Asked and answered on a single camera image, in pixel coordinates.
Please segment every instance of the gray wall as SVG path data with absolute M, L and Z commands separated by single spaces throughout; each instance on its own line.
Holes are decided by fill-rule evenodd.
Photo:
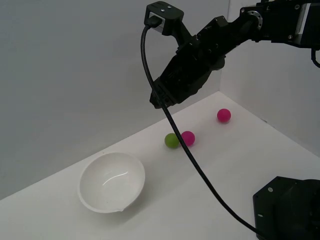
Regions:
M 0 0 L 0 199 L 164 118 L 149 104 L 140 59 L 151 2 Z M 184 10 L 193 34 L 226 16 L 229 6 L 225 0 L 171 3 Z M 173 38 L 148 34 L 154 77 L 176 48 Z M 171 111 L 217 91 L 220 77 L 214 72 L 205 88 Z
M 229 21 L 255 2 L 231 0 Z M 248 41 L 227 56 L 220 90 L 320 157 L 320 69 L 309 49 Z

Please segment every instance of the white tabletop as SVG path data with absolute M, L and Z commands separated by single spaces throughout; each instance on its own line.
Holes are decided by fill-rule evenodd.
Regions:
M 228 108 L 228 124 L 216 121 Z M 276 176 L 320 179 L 320 159 L 217 92 L 174 116 L 222 198 L 254 225 L 252 196 Z M 0 201 L 3 240 L 255 240 L 217 202 L 182 148 L 164 145 L 162 120 Z M 83 168 L 109 152 L 130 153 L 146 173 L 142 194 L 124 212 L 86 209 L 77 196 Z

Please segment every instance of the black cable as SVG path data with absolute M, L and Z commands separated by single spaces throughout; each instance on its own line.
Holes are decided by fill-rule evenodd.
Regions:
M 316 50 L 315 49 L 311 49 L 311 60 L 314 63 L 314 65 L 316 65 L 318 68 L 320 68 L 320 63 L 317 62 Z
M 243 224 L 245 227 L 247 227 L 248 229 L 250 229 L 251 231 L 253 231 L 254 233 L 258 234 L 259 236 L 263 237 L 264 239 L 266 239 L 266 237 L 264 237 L 264 233 L 262 233 L 261 231 L 259 231 L 258 229 L 256 229 L 255 227 L 251 226 L 249 223 L 247 223 L 245 220 L 243 220 L 241 217 L 239 217 L 226 203 L 225 201 L 221 198 L 221 196 L 217 193 L 216 189 L 214 188 L 214 186 L 211 184 L 211 182 L 209 181 L 209 179 L 207 178 L 207 176 L 205 175 L 205 173 L 202 171 L 202 169 L 200 168 L 199 164 L 197 163 L 197 161 L 195 160 L 194 156 L 191 154 L 189 148 L 187 147 L 187 145 L 185 144 L 176 123 L 174 122 L 165 102 L 160 98 L 160 96 L 157 93 L 157 87 L 152 79 L 152 76 L 150 74 L 150 70 L 148 67 L 148 63 L 147 63 L 147 58 L 146 58 L 146 49 L 145 49 L 145 43 L 146 43 L 146 35 L 148 30 L 151 27 L 146 25 L 143 29 L 142 35 L 141 35 L 141 43 L 140 43 L 140 50 L 141 50 L 141 58 L 142 58 L 142 64 L 143 64 L 143 68 L 146 74 L 146 78 L 152 88 L 153 94 L 156 97 L 157 101 L 159 102 L 166 118 L 168 119 L 175 135 L 177 136 L 177 138 L 179 139 L 179 142 L 183 148 L 183 150 L 185 151 L 186 155 L 189 157 L 190 161 L 192 162 L 193 166 L 195 167 L 195 169 L 197 170 L 197 172 L 199 173 L 199 175 L 201 176 L 201 178 L 203 179 L 203 181 L 205 182 L 205 184 L 208 186 L 208 188 L 211 190 L 211 192 L 213 193 L 213 195 L 215 196 L 215 198 L 219 201 L 219 203 L 236 219 L 238 220 L 241 224 Z

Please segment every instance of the robotic arm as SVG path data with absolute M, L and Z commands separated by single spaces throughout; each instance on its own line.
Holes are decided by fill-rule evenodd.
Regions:
M 167 107 L 196 94 L 212 71 L 224 67 L 226 54 L 247 40 L 311 49 L 311 59 L 320 68 L 316 61 L 316 51 L 320 50 L 320 0 L 262 0 L 256 6 L 241 8 L 233 22 L 215 17 L 194 36 L 182 22 L 184 12 L 166 2 L 148 5 L 144 23 L 152 16 L 162 19 L 155 29 L 164 36 L 173 36 L 178 44 L 176 55 L 154 81 Z M 150 102 L 160 108 L 153 93 Z

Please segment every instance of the magenta ball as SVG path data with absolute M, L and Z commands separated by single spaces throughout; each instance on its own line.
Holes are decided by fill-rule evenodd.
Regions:
M 191 131 L 185 131 L 181 136 L 188 147 L 195 143 L 196 136 Z
M 227 123 L 231 118 L 231 112 L 228 109 L 220 109 L 216 115 L 220 123 Z

